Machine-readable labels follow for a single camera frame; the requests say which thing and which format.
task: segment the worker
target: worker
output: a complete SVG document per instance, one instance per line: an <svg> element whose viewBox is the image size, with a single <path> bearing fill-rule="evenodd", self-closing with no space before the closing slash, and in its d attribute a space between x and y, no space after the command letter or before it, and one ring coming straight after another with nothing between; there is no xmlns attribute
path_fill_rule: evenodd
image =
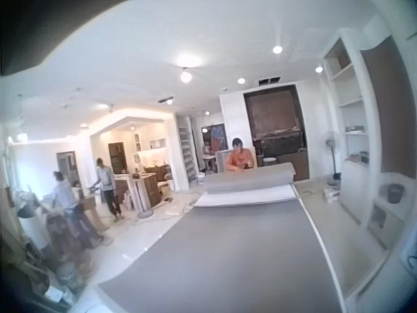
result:
<svg viewBox="0 0 417 313"><path fill-rule="evenodd" d="M253 157L249 149L243 148L240 138L232 141L233 150L229 153L226 162L227 171L243 171L253 168Z"/></svg>
<svg viewBox="0 0 417 313"><path fill-rule="evenodd" d="M92 240L109 245L113 240L97 233L94 226L91 225L84 213L82 204L72 191L70 182L64 178L60 171L55 171L53 175L57 181L57 186L53 189L52 208L55 208L57 202L64 208L65 216L69 218L71 225L77 230L79 238L87 248L94 248Z"/></svg>
<svg viewBox="0 0 417 313"><path fill-rule="evenodd" d="M101 183L101 189L103 191L104 199L109 207L110 213L114 215L114 223L124 219L122 210L120 209L119 200L116 194L116 182L115 174L109 166L104 165L103 160L98 158L97 164L97 181L90 188L93 189L96 185Z"/></svg>

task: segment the gray laminate sheet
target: gray laminate sheet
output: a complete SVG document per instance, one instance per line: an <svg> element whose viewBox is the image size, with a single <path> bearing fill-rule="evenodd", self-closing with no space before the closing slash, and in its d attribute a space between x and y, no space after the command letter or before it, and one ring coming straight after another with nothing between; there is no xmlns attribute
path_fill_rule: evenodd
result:
<svg viewBox="0 0 417 313"><path fill-rule="evenodd" d="M99 291L114 312L341 312L298 200L194 207Z"/></svg>
<svg viewBox="0 0 417 313"><path fill-rule="evenodd" d="M206 176L205 191L209 194L246 191L291 184L295 175L291 163L253 168L243 173L226 171Z"/></svg>

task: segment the standing fan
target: standing fan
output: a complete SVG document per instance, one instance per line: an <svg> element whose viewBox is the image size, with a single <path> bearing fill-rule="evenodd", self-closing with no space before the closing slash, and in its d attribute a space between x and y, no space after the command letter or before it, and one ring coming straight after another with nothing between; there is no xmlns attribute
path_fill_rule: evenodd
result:
<svg viewBox="0 0 417 313"><path fill-rule="evenodd" d="M336 173L336 160L334 155L339 149L339 135L335 132L327 132L324 135L323 143L324 149L332 155L333 160L333 177L327 183L331 186L337 186L340 184L340 173Z"/></svg>

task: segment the dark pants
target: dark pants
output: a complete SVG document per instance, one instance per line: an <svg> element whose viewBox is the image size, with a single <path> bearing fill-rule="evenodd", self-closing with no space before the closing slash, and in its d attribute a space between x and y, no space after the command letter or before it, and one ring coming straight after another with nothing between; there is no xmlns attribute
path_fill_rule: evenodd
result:
<svg viewBox="0 0 417 313"><path fill-rule="evenodd" d="M114 190L103 190L103 194L110 213L114 216L117 216L117 213L122 214L122 210L120 210L119 201L117 197L115 197Z"/></svg>
<svg viewBox="0 0 417 313"><path fill-rule="evenodd" d="M103 238L103 236L97 233L94 226L91 225L87 215L84 213L83 206L81 204L77 205L72 210L72 212L67 212L66 215L70 219L73 227L75 227L75 229L79 232L79 237L84 245L91 247L91 238Z"/></svg>

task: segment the orange shirt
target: orange shirt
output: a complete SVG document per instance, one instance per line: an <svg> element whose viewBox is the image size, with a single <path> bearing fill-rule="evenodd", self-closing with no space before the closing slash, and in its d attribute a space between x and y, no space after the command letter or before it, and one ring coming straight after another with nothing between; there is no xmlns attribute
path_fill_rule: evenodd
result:
<svg viewBox="0 0 417 313"><path fill-rule="evenodd" d="M243 149L241 153L232 151L227 158L228 165L237 166L239 168L245 168L248 163L253 167L253 157L249 149Z"/></svg>

